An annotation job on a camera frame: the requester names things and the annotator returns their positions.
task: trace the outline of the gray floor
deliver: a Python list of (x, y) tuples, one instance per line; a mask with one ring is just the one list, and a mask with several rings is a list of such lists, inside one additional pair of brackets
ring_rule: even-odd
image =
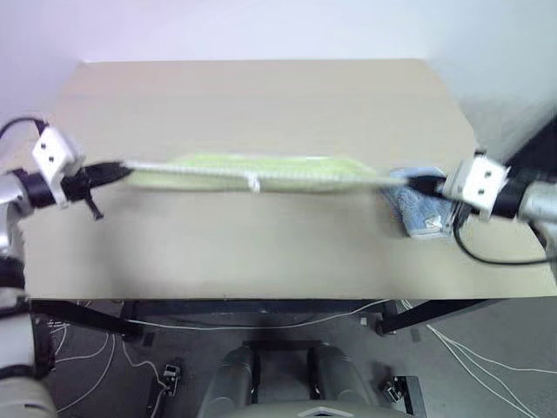
[[(94, 302), (92, 307), (116, 312), (118, 305)], [(211, 324), (285, 324), (313, 315), (210, 314), (188, 316), (187, 320)], [(557, 299), (507, 300), (481, 310), (434, 324), (447, 336), (480, 354), (516, 367), (557, 370)], [(164, 321), (163, 318), (152, 320)], [(59, 358), (92, 353), (104, 342), (104, 334), (71, 327)], [(470, 377), (447, 350), (424, 327), (379, 337), (359, 324), (359, 317), (340, 318), (310, 327), (281, 331), (186, 332), (158, 330), (152, 347), (128, 346), (135, 361), (152, 360), (162, 366), (182, 359), (185, 378), (178, 397), (168, 403), (165, 417), (193, 417), (225, 354), (244, 340), (322, 340), (352, 357), (371, 388), (388, 373), (417, 375), (430, 418), (522, 417), (520, 412), (496, 399)], [(108, 347), (92, 360), (61, 363), (46, 383), (57, 406), (62, 407), (85, 393), (102, 373), (111, 352)], [(305, 354), (269, 353), (262, 357), (261, 402), (306, 399)], [(557, 375), (516, 373), (485, 365), (539, 417), (557, 416)], [(84, 401), (61, 414), (90, 418), (143, 417), (152, 371), (132, 368), (117, 338), (115, 360), (102, 384)], [(501, 388), (486, 378), (486, 382)], [(378, 404), (384, 401), (376, 395)]]

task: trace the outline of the blue cloth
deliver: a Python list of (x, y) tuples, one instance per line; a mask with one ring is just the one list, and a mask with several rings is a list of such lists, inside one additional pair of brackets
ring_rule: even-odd
[[(403, 168), (391, 172), (392, 177), (443, 175), (439, 168)], [(412, 238), (428, 239), (451, 234), (453, 202), (426, 196), (408, 186), (383, 191), (386, 200)]]

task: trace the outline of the black table frame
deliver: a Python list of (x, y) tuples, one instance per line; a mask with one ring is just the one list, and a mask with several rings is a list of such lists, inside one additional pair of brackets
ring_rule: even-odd
[[(392, 334), (402, 328), (462, 314), (496, 301), (498, 300), (429, 300), (399, 313), (396, 302), (389, 300), (361, 312), (381, 314), (377, 331), (380, 334)], [(373, 300), (127, 300), (117, 317), (66, 300), (32, 300), (31, 312), (45, 314), (80, 327), (121, 334), (127, 340), (134, 340), (143, 335), (143, 326), (129, 320), (140, 320), (147, 315), (343, 313), (371, 302)]]

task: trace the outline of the table leg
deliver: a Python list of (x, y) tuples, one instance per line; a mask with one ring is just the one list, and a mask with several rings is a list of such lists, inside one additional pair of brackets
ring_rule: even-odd
[(138, 324), (66, 300), (32, 300), (31, 312), (45, 314), (80, 327), (121, 334), (127, 338), (137, 338), (143, 333), (143, 328)]
[(496, 301), (498, 300), (429, 300), (402, 313), (383, 314), (383, 320), (379, 322), (377, 330), (380, 334), (389, 334), (412, 325), (446, 318), (448, 315), (462, 314), (465, 311), (483, 307)]

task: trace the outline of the white cable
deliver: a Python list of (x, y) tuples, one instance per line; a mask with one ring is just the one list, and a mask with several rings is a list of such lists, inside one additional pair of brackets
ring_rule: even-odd
[(156, 322), (146, 322), (143, 320), (129, 320), (129, 322), (134, 322), (136, 324), (147, 325), (150, 327), (160, 327), (160, 328), (168, 328), (168, 329), (185, 329), (188, 331), (225, 331), (225, 330), (238, 330), (238, 329), (251, 329), (251, 330), (258, 330), (258, 329), (289, 329), (289, 328), (300, 328), (300, 327), (307, 327), (309, 325), (319, 324), (321, 322), (325, 322), (328, 320), (335, 320), (337, 318), (342, 318), (344, 316), (350, 316), (357, 314), (368, 307), (372, 307), (374, 305), (378, 305), (380, 303), (388, 302), (389, 299), (377, 300), (375, 302), (368, 303), (358, 309), (354, 309), (348, 313), (337, 313), (333, 316), (327, 316), (326, 318), (321, 318), (320, 320), (310, 320), (307, 322), (302, 322), (301, 324), (292, 324), (292, 325), (277, 325), (271, 327), (184, 327), (181, 325), (166, 325), (166, 324), (158, 324)]
[(87, 396), (89, 396), (97, 387), (98, 385), (101, 384), (101, 381), (103, 381), (104, 377), (106, 376), (106, 373), (108, 372), (108, 369), (111, 366), (112, 363), (112, 359), (114, 358), (114, 351), (116, 349), (116, 338), (114, 337), (114, 335), (112, 335), (112, 351), (111, 351), (111, 356), (109, 357), (108, 361), (106, 362), (106, 367), (104, 368), (103, 373), (101, 374), (101, 377), (98, 378), (97, 383), (95, 383), (93, 385), (93, 387), (91, 389), (89, 389), (87, 392), (85, 392), (85, 394), (83, 394), (82, 396), (78, 397), (76, 400), (74, 400), (74, 402), (69, 403), (68, 405), (66, 405), (63, 408), (60, 408), (57, 413), (61, 413), (63, 411), (65, 411), (66, 409), (69, 409), (71, 407), (73, 407), (74, 405), (78, 404), (79, 402), (81, 402), (83, 399), (85, 399)]
[[(401, 301), (402, 306), (405, 309), (412, 309), (412, 305), (410, 304), (410, 302), (408, 302), (408, 300), (402, 300)], [(490, 373), (489, 371), (487, 371), (485, 368), (483, 368), (480, 364), (478, 364), (477, 361), (475, 361), (474, 359), (472, 359), (472, 357), (470, 357), (467, 353), (465, 353), (464, 349), (468, 350), (471, 354), (475, 354), (472, 350), (470, 350), (468, 347), (464, 346), (463, 344), (460, 344), (459, 342), (455, 341), (455, 340), (451, 340), (450, 338), (448, 338), (446, 335), (444, 335), (441, 331), (439, 331), (438, 329), (432, 327), (431, 325), (426, 325), (427, 329), (429, 329), (433, 335), (435, 335), (444, 345), (445, 347), (451, 352), (451, 354), (453, 355), (453, 357), (460, 363), (460, 365), (481, 385), (483, 386), (485, 389), (487, 389), (488, 391), (490, 391), (492, 394), (494, 394), (495, 396), (497, 396), (498, 398), (502, 399), (503, 401), (505, 401), (506, 403), (508, 403), (509, 405), (513, 406), (514, 408), (518, 409), (522, 414), (530, 417), (530, 418), (540, 418), (537, 414), (535, 414), (534, 412), (532, 412), (531, 409), (529, 409), (519, 398), (518, 396), (516, 396), (514, 394), (514, 392), (510, 389), (510, 387), (505, 384), (504, 381), (502, 381), (499, 377), (497, 377), (496, 375)], [(449, 344), (453, 345), (454, 347), (456, 347), (469, 361), (472, 362), (472, 364), (474, 364), (477, 368), (479, 368), (482, 372), (484, 372), (485, 374), (487, 374), (488, 376), (492, 377), (493, 379), (495, 379), (512, 397), (513, 399), (515, 399), (519, 405), (522, 407), (518, 407), (517, 405), (515, 405), (514, 403), (512, 403), (511, 401), (509, 401), (507, 398), (505, 398), (504, 396), (500, 395), (499, 393), (495, 392), (493, 389), (491, 389), (487, 384), (485, 384), (478, 376), (476, 376), (475, 374), (472, 373), (472, 371), (460, 360), (460, 358), (458, 357), (458, 355), (449, 347)]]
[[(430, 329), (433, 334), (440, 340), (448, 343), (448, 344), (452, 344), (449, 340), (445, 339), (445, 336), (443, 335), (443, 333), (440, 333), (439, 331), (437, 331), (435, 328), (431, 327)], [(458, 347), (458, 346), (454, 346), (456, 347), (470, 362), (472, 362), (472, 364), (474, 364), (474, 366), (476, 366), (477, 368), (479, 368), (482, 372), (484, 372), (485, 374), (487, 374), (488, 376), (492, 377), (493, 379), (495, 379), (510, 395), (511, 397), (517, 401), (519, 403), (519, 405), (527, 412), (528, 416), (531, 416), (532, 418), (540, 418), (537, 414), (535, 414), (534, 412), (532, 412), (532, 410), (530, 408), (528, 408), (519, 398), (518, 396), (516, 396), (514, 394), (514, 392), (510, 389), (510, 387), (505, 384), (504, 381), (502, 381), (499, 377), (497, 377), (495, 374), (490, 373), (488, 370), (486, 370), (485, 368), (483, 368), (480, 364), (478, 364), (477, 361), (475, 361), (472, 357), (470, 357), (470, 355), (466, 354), (466, 352)]]
[(501, 363), (499, 361), (495, 361), (492, 359), (488, 359), (487, 357), (484, 357), (482, 355), (479, 355), (478, 353), (475, 353), (471, 348), (465, 346), (464, 344), (461, 344), (455, 340), (451, 340), (450, 338), (446, 337), (450, 342), (452, 342), (455, 346), (466, 350), (468, 353), (470, 353), (471, 355), (483, 360), (483, 361), (487, 361), (488, 363), (492, 363), (492, 364), (496, 364), (497, 366), (501, 366), (503, 368), (506, 368), (508, 370), (513, 370), (514, 372), (536, 372), (536, 373), (546, 373), (546, 374), (557, 374), (556, 371), (554, 370), (544, 370), (541, 368), (521, 368), (521, 367), (512, 367), (512, 366), (508, 366), (505, 363)]
[(67, 334), (68, 334), (68, 327), (64, 327), (64, 333), (62, 334), (62, 339), (60, 340), (60, 345), (58, 346), (58, 348), (54, 352), (54, 357), (56, 357), (58, 355), (58, 353), (60, 353), (60, 350), (62, 349), (62, 346), (64, 345), (64, 341), (66, 341), (66, 335)]
[(104, 348), (106, 347), (106, 345), (108, 344), (108, 338), (109, 335), (108, 333), (106, 334), (106, 339), (104, 340), (104, 344), (102, 347), (100, 347), (95, 353), (93, 354), (87, 354), (87, 355), (77, 355), (76, 357), (68, 357), (66, 359), (60, 359), (60, 360), (56, 360), (56, 364), (58, 363), (62, 363), (64, 361), (74, 361), (74, 360), (84, 360), (84, 359), (92, 359), (93, 357), (98, 356), (99, 354), (101, 354), (104, 350)]
[(157, 378), (158, 384), (162, 388), (166, 389), (166, 384), (163, 381), (160, 380), (160, 376), (158, 375), (157, 367), (153, 364), (152, 361), (144, 360), (144, 361), (141, 361), (140, 363), (134, 363), (131, 360), (130, 355), (128, 354), (128, 351), (125, 348), (124, 340), (122, 340), (122, 348), (124, 349), (125, 358), (128, 359), (128, 362), (130, 363), (130, 366), (132, 366), (132, 367), (151, 366), (151, 368), (153, 369), (153, 372), (155, 372), (155, 377)]
[[(412, 309), (413, 308), (413, 306), (410, 304), (410, 302), (408, 302), (408, 300), (401, 300), (400, 302), (402, 303), (402, 306), (405, 309)], [(471, 355), (479, 358), (480, 360), (487, 361), (488, 363), (496, 364), (497, 366), (501, 366), (503, 368), (506, 368), (507, 370), (513, 370), (514, 372), (535, 372), (535, 373), (557, 374), (557, 371), (554, 371), (554, 370), (544, 370), (542, 368), (512, 367), (512, 366), (509, 366), (505, 363), (501, 363), (499, 361), (489, 359), (487, 357), (484, 357), (483, 355), (480, 355), (480, 354), (476, 353), (470, 347), (467, 347), (464, 344), (459, 343), (458, 341), (451, 340), (449, 337), (444, 335), (441, 331), (437, 330), (436, 328), (434, 328), (434, 329), (439, 334), (441, 334), (443, 336), (443, 338), (445, 338), (451, 344), (454, 344), (455, 346), (458, 346), (459, 348), (462, 348), (462, 349), (466, 350), (468, 353), (470, 353)]]
[(453, 351), (453, 349), (451, 348), (451, 346), (449, 345), (448, 342), (446, 342), (445, 340), (443, 340), (440, 336), (438, 336), (439, 341), (441, 341), (443, 343), (443, 345), (445, 345), (446, 349), (449, 350), (451, 352), (451, 354), (453, 355), (453, 357), (457, 360), (458, 363), (460, 363), (460, 365), (468, 372), (468, 374), (470, 374), (481, 386), (483, 386), (485, 389), (487, 389), (489, 392), (491, 392), (492, 394), (494, 394), (495, 396), (497, 396), (499, 399), (501, 399), (502, 401), (504, 401), (505, 403), (508, 403), (511, 407), (519, 410), (522, 414), (526, 415), (529, 418), (536, 418), (534, 415), (530, 415), (526, 410), (522, 409), (521, 407), (515, 405), (514, 403), (512, 403), (511, 401), (509, 401), (506, 397), (498, 394), (497, 392), (495, 392), (493, 389), (491, 389), (486, 383), (483, 382), (482, 379), (480, 379), (478, 376), (476, 376), (472, 370), (470, 370), (470, 368), (468, 368), (468, 366), (466, 364), (464, 364), (464, 362), (459, 358), (459, 356)]

